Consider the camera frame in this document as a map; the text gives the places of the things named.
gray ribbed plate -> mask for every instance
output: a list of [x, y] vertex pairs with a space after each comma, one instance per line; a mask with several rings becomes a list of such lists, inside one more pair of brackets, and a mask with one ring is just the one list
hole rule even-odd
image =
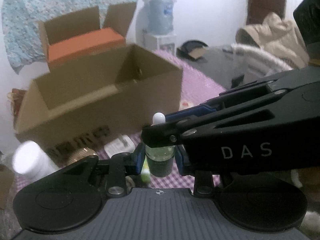
[[278, 234], [253, 233], [225, 219], [213, 201], [193, 197], [188, 189], [134, 188], [110, 199], [88, 224], [59, 235], [22, 231], [16, 240], [307, 240], [297, 229]]

gingham tablecloth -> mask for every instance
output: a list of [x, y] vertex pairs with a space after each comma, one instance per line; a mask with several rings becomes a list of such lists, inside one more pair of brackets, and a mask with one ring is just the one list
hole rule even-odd
[[[178, 59], [166, 51], [156, 51], [156, 54], [169, 60], [183, 69], [181, 100], [192, 102], [195, 106], [200, 103], [217, 97], [219, 93], [225, 91], [223, 87], [214, 82], [211, 78], [205, 76], [200, 71], [192, 68], [186, 62]], [[137, 145], [140, 142], [140, 134], [130, 135], [131, 140]], [[104, 149], [97, 152], [100, 159], [108, 159]], [[218, 175], [213, 176], [214, 184], [220, 183]], [[24, 178], [17, 176], [17, 190], [29, 184]], [[178, 172], [176, 163], [173, 163], [173, 169], [170, 175], [164, 178], [157, 178], [151, 175], [150, 187], [152, 188], [190, 188], [193, 192], [194, 177], [181, 176]]]

white round bottle cap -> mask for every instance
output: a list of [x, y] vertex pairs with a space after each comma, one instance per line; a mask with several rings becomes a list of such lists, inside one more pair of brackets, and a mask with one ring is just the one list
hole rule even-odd
[[13, 170], [28, 179], [33, 179], [43, 165], [42, 155], [42, 149], [35, 142], [22, 143], [13, 155]]
[[161, 123], [165, 123], [165, 116], [162, 113], [155, 113], [152, 117], [152, 124], [156, 125], [156, 124], [161, 124]]

yellow-green object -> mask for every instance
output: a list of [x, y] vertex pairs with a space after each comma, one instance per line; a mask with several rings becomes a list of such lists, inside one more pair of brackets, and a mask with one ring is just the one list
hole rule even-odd
[[142, 171], [141, 171], [141, 180], [142, 180], [142, 182], [144, 182], [146, 184], [149, 184], [151, 182], [150, 170], [149, 170], [147, 158], [145, 158], [144, 163], [143, 163], [143, 167], [142, 167]]

beige cloth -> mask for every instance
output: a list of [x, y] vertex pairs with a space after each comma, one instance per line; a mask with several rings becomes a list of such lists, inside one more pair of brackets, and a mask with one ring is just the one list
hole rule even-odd
[[255, 45], [287, 62], [304, 68], [309, 62], [307, 49], [294, 21], [270, 13], [262, 24], [247, 25], [236, 33], [236, 42]]

